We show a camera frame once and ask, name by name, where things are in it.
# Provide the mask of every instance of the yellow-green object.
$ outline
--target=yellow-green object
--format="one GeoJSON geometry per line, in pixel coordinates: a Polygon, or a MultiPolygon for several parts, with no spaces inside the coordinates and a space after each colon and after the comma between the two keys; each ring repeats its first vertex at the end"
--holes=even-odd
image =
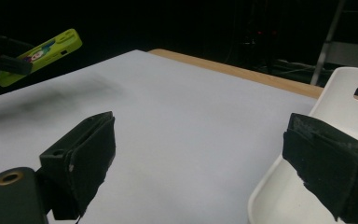
{"type": "MultiPolygon", "coordinates": [[[[33,64],[31,74],[44,66],[54,63],[62,57],[72,53],[82,46],[82,41],[75,29],[69,29],[45,43],[28,50],[20,55],[23,59],[33,64]]],[[[25,75],[13,74],[6,71],[0,71],[0,86],[9,86],[20,79],[27,77],[25,75]]]]}

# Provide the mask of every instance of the white table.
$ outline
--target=white table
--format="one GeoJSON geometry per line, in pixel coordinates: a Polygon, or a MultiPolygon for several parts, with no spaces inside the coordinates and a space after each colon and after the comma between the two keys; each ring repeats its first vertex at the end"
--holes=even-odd
{"type": "Polygon", "coordinates": [[[81,120],[112,111],[117,155],[81,224],[245,224],[290,114],[315,103],[134,50],[1,95],[0,172],[37,170],[38,156],[81,120]]]}

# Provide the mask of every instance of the black clamp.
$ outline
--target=black clamp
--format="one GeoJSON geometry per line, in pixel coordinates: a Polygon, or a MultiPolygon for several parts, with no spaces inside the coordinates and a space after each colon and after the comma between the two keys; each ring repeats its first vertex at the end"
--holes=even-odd
{"type": "Polygon", "coordinates": [[[31,74],[33,65],[16,57],[33,47],[28,43],[0,35],[0,70],[20,75],[31,74]]]}

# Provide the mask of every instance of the brass ring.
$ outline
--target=brass ring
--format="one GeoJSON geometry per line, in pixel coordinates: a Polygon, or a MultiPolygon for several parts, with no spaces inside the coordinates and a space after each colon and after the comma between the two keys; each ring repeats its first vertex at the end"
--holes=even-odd
{"type": "Polygon", "coordinates": [[[4,174],[0,177],[0,186],[6,186],[9,184],[13,184],[14,182],[17,182],[18,180],[22,179],[24,177],[24,174],[19,171],[12,171],[7,174],[4,174]]]}

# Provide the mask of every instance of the wooden table edge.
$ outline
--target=wooden table edge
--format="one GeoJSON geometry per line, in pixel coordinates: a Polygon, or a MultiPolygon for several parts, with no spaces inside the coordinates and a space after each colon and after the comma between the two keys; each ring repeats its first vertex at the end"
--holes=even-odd
{"type": "Polygon", "coordinates": [[[318,99],[321,95],[323,88],[318,86],[313,86],[306,83],[296,82],[293,80],[274,77],[267,74],[258,73],[255,71],[247,70],[244,68],[235,67],[228,64],[217,63],[209,60],[205,60],[202,58],[197,58],[189,55],[185,55],[182,53],[177,53],[173,51],[169,51],[166,49],[152,49],[148,51],[149,53],[176,60],[182,63],[189,63],[192,65],[196,65],[202,68],[214,70],[216,72],[225,73],[228,75],[232,75],[234,77],[241,77],[248,80],[252,80],[254,82],[262,83],[265,85],[269,85],[271,87],[279,88],[285,91],[291,91],[297,94],[309,96],[311,98],[318,99]]]}

